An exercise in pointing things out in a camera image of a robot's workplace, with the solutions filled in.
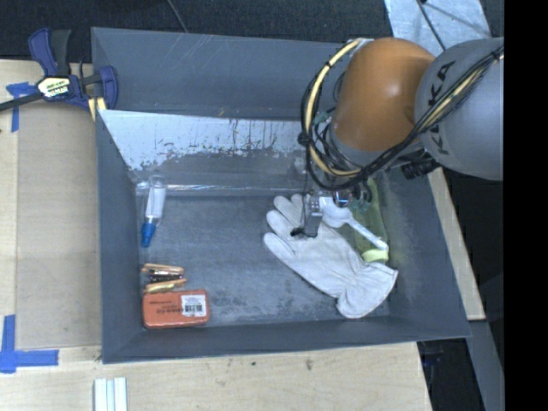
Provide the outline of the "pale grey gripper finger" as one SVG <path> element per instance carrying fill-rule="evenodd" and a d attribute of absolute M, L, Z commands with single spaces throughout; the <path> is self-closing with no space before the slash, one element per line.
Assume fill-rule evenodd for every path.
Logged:
<path fill-rule="evenodd" d="M 323 219 L 319 197 L 305 198 L 305 235 L 316 237 Z"/>

